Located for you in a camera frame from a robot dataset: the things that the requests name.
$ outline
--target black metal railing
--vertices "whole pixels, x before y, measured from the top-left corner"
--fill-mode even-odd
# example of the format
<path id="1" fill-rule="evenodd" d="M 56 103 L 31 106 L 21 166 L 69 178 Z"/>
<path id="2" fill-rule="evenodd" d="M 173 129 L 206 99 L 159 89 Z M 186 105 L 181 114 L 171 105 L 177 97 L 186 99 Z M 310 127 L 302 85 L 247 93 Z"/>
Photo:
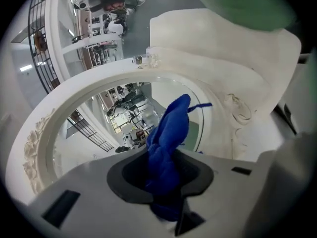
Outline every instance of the black metal railing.
<path id="1" fill-rule="evenodd" d="M 48 94 L 60 84 L 60 81 L 53 67 L 46 40 L 45 2 L 46 0 L 31 0 L 28 17 L 28 39 L 34 68 Z M 113 148 L 88 124 L 78 110 L 75 110 L 67 120 L 74 128 L 103 150 L 108 152 Z"/>

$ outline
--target white column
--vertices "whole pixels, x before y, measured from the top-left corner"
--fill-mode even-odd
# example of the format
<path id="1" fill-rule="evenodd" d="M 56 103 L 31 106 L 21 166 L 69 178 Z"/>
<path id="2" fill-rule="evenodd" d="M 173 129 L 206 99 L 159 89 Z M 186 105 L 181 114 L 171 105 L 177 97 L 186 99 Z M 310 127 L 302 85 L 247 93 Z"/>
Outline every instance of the white column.
<path id="1" fill-rule="evenodd" d="M 84 38 L 72 45 L 69 45 L 65 48 L 62 49 L 63 54 L 68 53 L 72 50 L 77 50 L 80 48 L 83 48 L 85 46 L 91 45 L 91 44 L 95 44 L 95 43 L 100 43 L 100 42 L 107 42 L 107 41 L 116 41 L 116 40 L 120 40 L 120 36 L 118 36 L 117 34 L 114 33 L 109 33 L 109 34 L 99 34 L 93 37 L 87 37 Z"/>

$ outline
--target carved floral decoration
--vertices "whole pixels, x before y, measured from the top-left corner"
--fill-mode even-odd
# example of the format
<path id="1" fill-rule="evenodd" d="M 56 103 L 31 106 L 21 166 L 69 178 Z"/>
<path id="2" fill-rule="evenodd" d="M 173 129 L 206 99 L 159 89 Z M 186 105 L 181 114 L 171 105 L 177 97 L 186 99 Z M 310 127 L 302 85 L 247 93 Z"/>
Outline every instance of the carved floral decoration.
<path id="1" fill-rule="evenodd" d="M 51 118 L 52 114 L 54 113 L 55 109 L 44 118 L 41 118 L 39 122 L 35 124 L 35 131 L 32 130 L 30 135 L 28 136 L 28 141 L 24 146 L 24 158 L 26 163 L 23 164 L 24 172 L 28 176 L 29 181 L 31 183 L 31 187 L 33 192 L 37 195 L 39 194 L 44 188 L 41 185 L 39 176 L 38 176 L 38 169 L 37 169 L 37 147 L 40 141 L 41 135 L 43 133 L 43 129 Z"/>

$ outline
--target fluorescent light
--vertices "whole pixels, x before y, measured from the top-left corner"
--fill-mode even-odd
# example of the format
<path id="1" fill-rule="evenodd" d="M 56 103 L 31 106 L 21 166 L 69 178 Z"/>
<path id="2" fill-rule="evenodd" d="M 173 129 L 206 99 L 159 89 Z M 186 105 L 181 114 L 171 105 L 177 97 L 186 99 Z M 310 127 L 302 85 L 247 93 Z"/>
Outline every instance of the fluorescent light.
<path id="1" fill-rule="evenodd" d="M 73 37 L 75 37 L 75 35 L 74 35 L 74 33 L 73 33 L 72 31 L 68 30 L 68 32 L 69 32 Z"/>
<path id="2" fill-rule="evenodd" d="M 29 64 L 27 66 L 24 66 L 24 67 L 20 68 L 20 71 L 23 72 L 23 71 L 25 71 L 27 69 L 30 69 L 30 68 L 32 68 L 32 66 Z"/>

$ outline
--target blue cloth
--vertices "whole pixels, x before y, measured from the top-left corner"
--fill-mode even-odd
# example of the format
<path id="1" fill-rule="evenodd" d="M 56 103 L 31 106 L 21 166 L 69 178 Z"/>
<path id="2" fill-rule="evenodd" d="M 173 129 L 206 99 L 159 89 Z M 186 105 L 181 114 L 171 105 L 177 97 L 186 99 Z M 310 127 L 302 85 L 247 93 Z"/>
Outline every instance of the blue cloth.
<path id="1" fill-rule="evenodd" d="M 149 160 L 145 190 L 154 196 L 168 195 L 180 185 L 180 175 L 171 155 L 188 134 L 189 118 L 187 113 L 197 107 L 212 106 L 211 103 L 207 103 L 188 108 L 189 105 L 190 97 L 188 94 L 173 101 L 167 107 L 158 127 L 147 138 Z M 151 209 L 166 220 L 177 221 L 180 198 L 172 200 L 169 205 L 153 204 Z"/>

